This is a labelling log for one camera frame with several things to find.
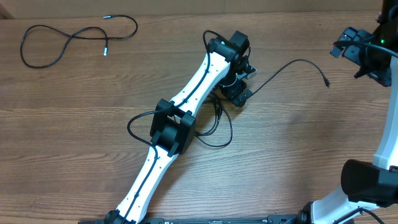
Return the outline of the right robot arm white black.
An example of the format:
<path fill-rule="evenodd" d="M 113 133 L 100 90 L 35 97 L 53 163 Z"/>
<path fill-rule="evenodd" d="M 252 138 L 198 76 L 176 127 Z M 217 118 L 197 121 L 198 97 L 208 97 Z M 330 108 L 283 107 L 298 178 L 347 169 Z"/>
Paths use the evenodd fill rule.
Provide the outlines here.
<path fill-rule="evenodd" d="M 397 203 L 397 1 L 383 1 L 373 32 L 347 27 L 331 55 L 359 66 L 355 78 L 367 76 L 391 89 L 381 142 L 371 162 L 349 159 L 340 185 L 320 200 L 307 203 L 289 223 L 353 223 L 357 215 Z"/>

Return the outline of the black cable long thin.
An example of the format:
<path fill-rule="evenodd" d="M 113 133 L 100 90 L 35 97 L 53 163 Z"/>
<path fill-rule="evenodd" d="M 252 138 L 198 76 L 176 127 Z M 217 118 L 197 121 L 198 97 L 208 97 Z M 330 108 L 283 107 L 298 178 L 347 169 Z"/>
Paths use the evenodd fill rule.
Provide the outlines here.
<path fill-rule="evenodd" d="M 266 84 L 268 84 L 273 78 L 275 78 L 281 71 L 283 71 L 283 69 L 287 68 L 289 65 L 295 63 L 295 62 L 306 62 L 309 63 L 310 65 L 313 65 L 319 72 L 320 75 L 323 78 L 323 81 L 325 83 L 325 86 L 327 88 L 330 87 L 330 81 L 327 79 L 327 77 L 325 76 L 325 74 L 323 73 L 323 71 L 321 70 L 321 68 L 315 64 L 312 61 L 309 61 L 307 59 L 295 59 L 292 60 L 290 62 L 288 62 L 287 64 L 285 64 L 283 67 L 281 67 L 280 69 L 278 69 L 278 71 L 276 71 L 270 78 L 268 78 L 257 90 L 254 91 L 253 95 L 255 95 L 261 88 L 263 88 Z M 208 100 L 205 101 L 205 103 L 211 103 L 213 105 L 213 108 L 215 110 L 215 121 L 212 125 L 212 127 L 206 131 L 206 132 L 195 132 L 195 137 L 202 142 L 204 145 L 208 146 L 208 147 L 213 147 L 213 148 L 222 148 L 222 147 L 226 147 L 228 145 L 231 144 L 232 140 L 233 140 L 233 124 L 232 124 L 232 119 L 229 115 L 229 113 L 227 112 L 227 110 L 224 108 L 224 106 L 222 105 L 222 101 L 226 101 L 226 99 L 221 99 L 216 93 L 210 93 L 210 96 L 208 97 Z M 221 121 L 221 117 L 222 115 L 225 114 L 228 122 L 229 122 L 229 130 L 230 130 L 230 135 L 229 135 L 229 140 L 226 143 L 223 144 L 218 144 L 218 145 L 214 145 L 214 144 L 210 144 L 205 142 L 202 137 L 206 137 L 206 136 L 211 136 L 218 128 L 220 121 Z"/>

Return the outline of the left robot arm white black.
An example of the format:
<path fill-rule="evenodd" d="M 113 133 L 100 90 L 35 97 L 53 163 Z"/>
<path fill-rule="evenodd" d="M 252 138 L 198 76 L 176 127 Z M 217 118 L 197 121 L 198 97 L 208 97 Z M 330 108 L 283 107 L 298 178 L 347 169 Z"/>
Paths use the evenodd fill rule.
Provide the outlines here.
<path fill-rule="evenodd" d="M 205 42 L 206 55 L 188 84 L 171 100 L 160 100 L 150 129 L 149 152 L 130 191 L 104 218 L 105 223 L 140 223 L 166 170 L 195 137 L 196 114 L 214 88 L 237 107 L 252 96 L 245 78 L 255 75 L 249 64 L 249 39 L 236 31 L 230 39 L 217 35 Z"/>

